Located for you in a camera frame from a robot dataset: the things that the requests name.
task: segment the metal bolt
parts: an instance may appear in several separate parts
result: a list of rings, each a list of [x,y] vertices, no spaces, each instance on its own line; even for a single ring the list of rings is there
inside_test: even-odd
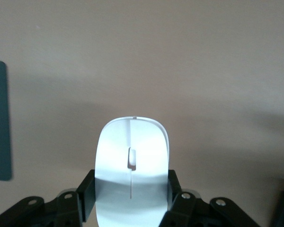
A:
[[[182,193],[182,198],[184,198],[184,199],[190,199],[190,194],[188,194],[187,192],[185,192],[185,193]]]
[[[64,196],[65,199],[69,199],[69,198],[71,198],[71,197],[72,197],[72,194],[70,194],[70,193],[68,193],[68,194],[66,194],[66,195]]]
[[[225,206],[226,205],[226,202],[224,200],[217,200],[216,203],[219,205],[219,206]]]
[[[31,201],[28,202],[28,204],[29,204],[29,205],[33,205],[33,204],[35,204],[36,202],[37,202],[37,200],[31,200]]]

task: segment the mouse scroll wheel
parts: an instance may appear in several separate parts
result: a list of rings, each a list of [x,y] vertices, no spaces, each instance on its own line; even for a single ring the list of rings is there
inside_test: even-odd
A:
[[[132,171],[136,170],[136,150],[135,149],[132,149],[132,148],[128,149],[127,168],[131,169]]]

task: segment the white computer mouse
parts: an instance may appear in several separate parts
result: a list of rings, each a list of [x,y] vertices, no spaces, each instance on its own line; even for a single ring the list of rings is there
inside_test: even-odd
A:
[[[95,164],[99,227],[157,227],[168,205],[169,141],[157,121],[122,117],[102,130]]]

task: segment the beige wall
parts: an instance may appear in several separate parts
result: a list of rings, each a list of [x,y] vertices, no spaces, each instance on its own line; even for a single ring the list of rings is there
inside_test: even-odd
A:
[[[0,0],[0,60],[14,165],[0,213],[77,187],[102,127],[140,115],[166,127],[182,187],[268,225],[284,180],[284,0]]]

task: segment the wireless mouse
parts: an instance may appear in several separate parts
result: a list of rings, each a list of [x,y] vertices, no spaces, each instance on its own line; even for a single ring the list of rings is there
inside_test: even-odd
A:
[[[102,130],[95,164],[99,227],[157,227],[168,205],[169,140],[145,117],[122,117]]]

